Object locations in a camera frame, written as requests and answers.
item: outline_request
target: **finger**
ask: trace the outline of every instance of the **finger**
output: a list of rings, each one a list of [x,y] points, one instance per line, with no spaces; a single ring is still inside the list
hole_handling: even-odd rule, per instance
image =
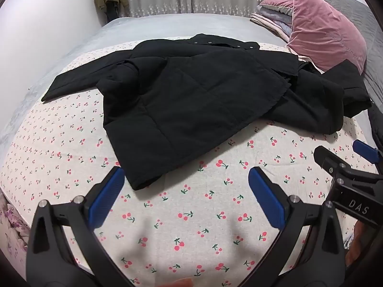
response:
[[[193,280],[191,278],[182,278],[178,281],[161,285],[159,287],[193,287]]]
[[[357,221],[354,227],[354,237],[360,237],[365,230],[366,230],[365,224],[363,224],[360,221]]]
[[[355,239],[352,241],[350,245],[350,249],[348,253],[346,254],[346,266],[351,265],[358,257],[360,256],[361,253],[361,244],[359,239]]]

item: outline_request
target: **floral fabric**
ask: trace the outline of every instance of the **floral fabric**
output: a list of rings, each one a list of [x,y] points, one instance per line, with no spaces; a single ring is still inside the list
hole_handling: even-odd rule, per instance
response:
[[[11,226],[18,231],[21,237],[28,237],[30,229],[20,217],[16,208],[12,204],[7,204],[8,210],[5,212],[5,216],[8,218]]]
[[[0,191],[0,249],[16,271],[25,278],[26,243],[28,238],[20,238],[18,230],[13,227],[18,222],[10,223],[8,218],[12,215],[8,213],[8,206],[8,201]]]
[[[86,53],[63,72],[139,42]],[[38,101],[26,116],[1,169],[0,185],[29,225],[40,200],[58,204],[85,195],[119,165],[102,127],[102,109],[102,95],[93,89],[45,104]],[[136,285],[193,277],[198,286],[237,286],[278,233],[248,186],[249,169],[260,166],[287,195],[321,204],[331,177],[314,162],[317,146],[329,148],[357,169],[376,171],[353,153],[355,139],[365,141],[354,119],[345,118],[343,129],[333,135],[255,121],[148,188],[133,191],[125,182],[95,236]],[[339,218],[347,242],[355,219],[342,213]],[[284,271],[293,266],[307,230],[303,228]],[[88,267],[70,228],[64,231],[77,262]]]

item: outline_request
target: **jacket sleeve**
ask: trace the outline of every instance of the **jacket sleeve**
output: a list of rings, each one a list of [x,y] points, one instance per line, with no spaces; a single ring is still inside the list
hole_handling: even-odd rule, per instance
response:
[[[349,60],[332,67],[322,74],[325,79],[334,82],[344,89],[343,109],[345,117],[354,117],[371,107],[371,99],[367,93],[363,77],[358,68]]]
[[[116,66],[125,63],[132,50],[115,51],[82,66],[59,74],[41,101],[49,101],[64,95],[95,87],[99,79],[110,74]]]

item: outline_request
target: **metal screw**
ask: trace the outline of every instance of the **metal screw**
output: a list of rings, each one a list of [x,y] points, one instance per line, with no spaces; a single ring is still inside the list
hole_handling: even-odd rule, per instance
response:
[[[47,204],[48,204],[48,201],[47,200],[41,200],[40,202],[39,202],[39,207],[45,207],[45,206],[47,206]]]
[[[325,201],[324,205],[326,205],[326,207],[328,207],[328,208],[332,208],[333,207],[332,201],[330,201],[330,200]]]
[[[73,201],[76,203],[76,204],[81,204],[83,201],[84,201],[84,197],[82,195],[78,195],[76,196]]]
[[[290,201],[293,203],[298,203],[301,199],[297,195],[290,195]]]

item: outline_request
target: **bed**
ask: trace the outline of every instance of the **bed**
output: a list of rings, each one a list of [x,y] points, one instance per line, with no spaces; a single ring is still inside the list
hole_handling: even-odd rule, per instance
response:
[[[106,25],[30,89],[1,138],[1,189],[28,226],[41,199],[58,204],[85,195],[119,164],[102,127],[102,95],[93,89],[43,104],[41,96],[54,77],[110,52],[132,49],[143,40],[185,39],[197,33],[287,50],[270,31],[235,16],[172,14],[122,18]],[[125,182],[95,233],[135,284],[154,286],[192,277],[199,286],[217,282],[236,286],[277,235],[250,192],[248,169],[261,166],[288,195],[321,204],[331,179],[313,160],[317,146],[329,148],[355,168],[376,172],[374,165],[352,151],[355,139],[372,144],[365,118],[365,113],[359,115],[360,124],[345,118],[343,129],[333,135],[256,121],[148,188],[133,191]],[[339,218],[347,245],[355,220],[344,214]],[[294,264],[307,230],[302,230],[284,271]],[[89,269],[70,229],[65,232],[77,262]],[[20,245],[18,239],[13,243]],[[9,259],[15,259],[19,247],[13,243],[5,248]],[[25,249],[18,249],[23,277],[25,255]]]

